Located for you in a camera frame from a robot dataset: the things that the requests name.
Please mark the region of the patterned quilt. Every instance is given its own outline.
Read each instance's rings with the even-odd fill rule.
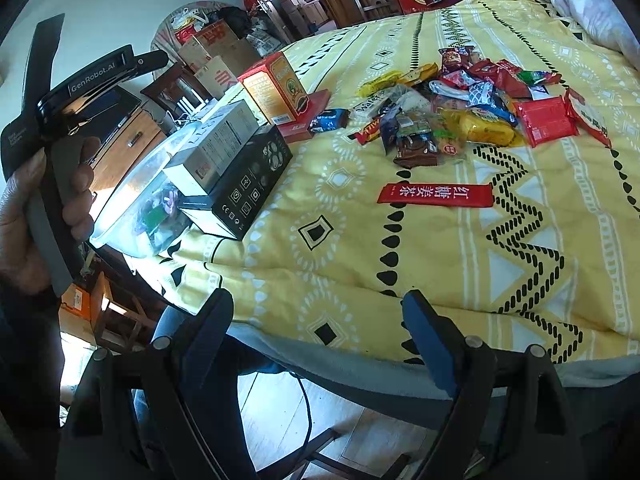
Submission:
[[[608,150],[582,134],[535,149],[475,148],[463,164],[403,170],[361,124],[292,145],[294,158],[242,242],[191,228],[138,270],[196,312],[217,287],[265,334],[420,365],[399,298],[419,288],[490,346],[553,362],[637,354],[640,339],[640,80],[619,53],[578,39],[537,0],[465,0],[299,41],[285,50],[309,92],[353,107],[391,69],[475,45],[526,70],[561,72],[604,115]],[[248,96],[230,90],[223,103]],[[389,182],[494,185],[493,208],[377,204]]]

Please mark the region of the orange box on floor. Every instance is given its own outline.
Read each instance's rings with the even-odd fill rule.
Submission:
[[[297,120],[309,106],[309,96],[281,52],[253,65],[238,77],[272,124]]]

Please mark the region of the wall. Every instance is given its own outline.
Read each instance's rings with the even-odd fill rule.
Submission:
[[[64,12],[65,24],[53,64],[52,87],[88,63],[124,44],[148,52],[162,20],[177,7],[197,0],[30,0],[0,46],[0,130],[22,107],[22,83],[36,24]],[[218,0],[242,6],[242,0]],[[138,92],[150,75],[124,84]]]

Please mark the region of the cable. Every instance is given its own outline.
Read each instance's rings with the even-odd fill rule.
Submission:
[[[313,421],[311,419],[311,404],[309,404],[309,398],[306,396],[306,390],[305,387],[302,385],[302,380],[300,380],[300,376],[297,373],[291,372],[289,371],[289,373],[291,375],[293,375],[297,380],[298,380],[298,384],[300,385],[300,389],[302,390],[302,395],[305,397],[305,402],[306,402],[306,419],[308,421],[308,427],[306,430],[306,437],[305,437],[305,441],[302,444],[302,447],[300,448],[300,451],[298,452],[298,456],[296,457],[296,461],[293,463],[294,467],[298,465],[298,462],[300,462],[300,459],[302,459],[302,456],[304,455],[305,451],[306,451],[306,446],[308,446],[309,444],[309,438],[311,437],[311,427],[313,426]]]

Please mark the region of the yellow snack package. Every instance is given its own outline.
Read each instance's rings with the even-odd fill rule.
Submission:
[[[495,114],[479,108],[440,110],[447,128],[469,142],[484,142],[495,146],[511,146],[518,134],[509,123]]]
[[[399,70],[392,70],[391,72],[387,72],[386,74],[381,75],[380,77],[375,78],[373,81],[367,81],[360,87],[360,89],[356,92],[358,97],[369,97],[371,94],[375,92],[379,92],[385,88],[389,88],[396,84],[396,81],[402,77],[402,72]]]
[[[404,74],[400,79],[398,79],[398,83],[414,86],[418,83],[426,81],[432,76],[435,76],[437,71],[437,63],[427,63],[425,65],[419,66],[415,70],[411,70],[410,72]]]

